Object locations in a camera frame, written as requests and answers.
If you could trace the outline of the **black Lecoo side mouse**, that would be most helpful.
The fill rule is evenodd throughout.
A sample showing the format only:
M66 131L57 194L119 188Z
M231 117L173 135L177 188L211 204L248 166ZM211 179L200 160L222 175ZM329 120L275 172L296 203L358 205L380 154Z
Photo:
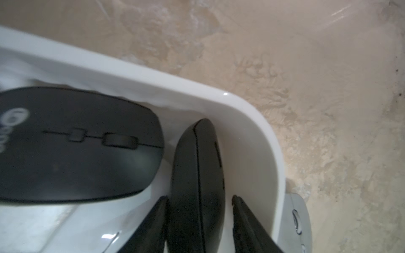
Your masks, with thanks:
M174 155L167 245L171 253L216 253L225 219L225 180L209 119L189 126Z

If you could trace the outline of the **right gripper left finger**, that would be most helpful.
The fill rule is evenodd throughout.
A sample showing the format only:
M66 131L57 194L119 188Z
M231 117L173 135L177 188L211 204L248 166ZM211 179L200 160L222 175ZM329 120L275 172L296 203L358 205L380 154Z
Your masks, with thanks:
M167 221L168 197L162 196L118 253L163 253Z

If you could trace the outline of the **grey mouse with buttons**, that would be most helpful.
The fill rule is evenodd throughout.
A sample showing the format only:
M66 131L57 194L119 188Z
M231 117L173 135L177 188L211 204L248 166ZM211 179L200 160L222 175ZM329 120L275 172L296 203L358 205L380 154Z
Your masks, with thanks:
M311 253L312 229L304 199L298 194L286 194L277 244L284 253Z

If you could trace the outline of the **white plastic storage box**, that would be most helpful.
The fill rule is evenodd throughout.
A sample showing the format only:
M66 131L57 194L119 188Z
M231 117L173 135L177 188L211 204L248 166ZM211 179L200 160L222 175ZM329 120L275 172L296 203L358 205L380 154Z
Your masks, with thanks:
M147 67L1 27L1 93L24 87L87 91L149 108L161 124L165 142L162 161L171 164L171 171L182 134L195 122L209 119L215 127L225 180L225 219L217 253L235 253L234 195L245 201L277 242L285 191L283 157L272 128L245 100ZM169 194L164 195L168 203L171 177ZM82 205L105 201L23 203L1 199L1 204ZM167 241L164 253L170 253Z

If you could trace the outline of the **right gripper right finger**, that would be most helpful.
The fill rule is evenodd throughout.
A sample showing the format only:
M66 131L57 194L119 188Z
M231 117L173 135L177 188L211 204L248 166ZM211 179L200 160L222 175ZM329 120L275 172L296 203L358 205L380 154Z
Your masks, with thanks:
M233 239L236 253L282 253L245 201L234 195Z

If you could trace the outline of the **white ribbed mouse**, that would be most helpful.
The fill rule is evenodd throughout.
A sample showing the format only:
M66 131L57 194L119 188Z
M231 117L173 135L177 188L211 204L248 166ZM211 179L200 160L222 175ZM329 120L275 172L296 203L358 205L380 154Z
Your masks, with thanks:
M2 253L115 253L157 200L169 194L171 164L163 160L151 185L118 200L82 205L1 204Z

